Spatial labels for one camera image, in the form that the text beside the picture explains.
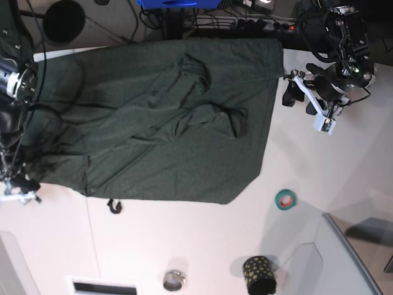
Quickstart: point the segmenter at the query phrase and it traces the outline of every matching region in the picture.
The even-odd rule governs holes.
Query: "blue box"
[[[145,9],[154,8],[207,8],[216,9],[221,0],[138,0]]]

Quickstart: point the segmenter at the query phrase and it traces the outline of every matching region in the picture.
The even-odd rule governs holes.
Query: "dark green cloth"
[[[86,196],[229,203],[259,175],[282,73],[274,39],[155,42],[49,60],[42,103],[64,125],[55,146],[31,155],[30,177]],[[29,140],[38,140],[45,114],[33,121]]]

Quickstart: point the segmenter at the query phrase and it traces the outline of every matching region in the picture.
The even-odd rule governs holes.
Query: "green tape roll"
[[[280,210],[286,211],[296,205],[296,196],[294,192],[284,189],[276,196],[276,205]]]

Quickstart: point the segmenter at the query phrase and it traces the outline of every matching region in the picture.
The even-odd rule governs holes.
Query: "black clip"
[[[110,199],[107,205],[113,214],[119,214],[122,211],[122,203],[120,202],[117,203],[116,209],[113,208],[113,199]]]

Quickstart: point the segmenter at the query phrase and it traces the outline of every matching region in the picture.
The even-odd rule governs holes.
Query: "black cup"
[[[264,256],[252,257],[243,264],[248,294],[269,295],[276,292],[277,282],[270,265],[269,259]]]

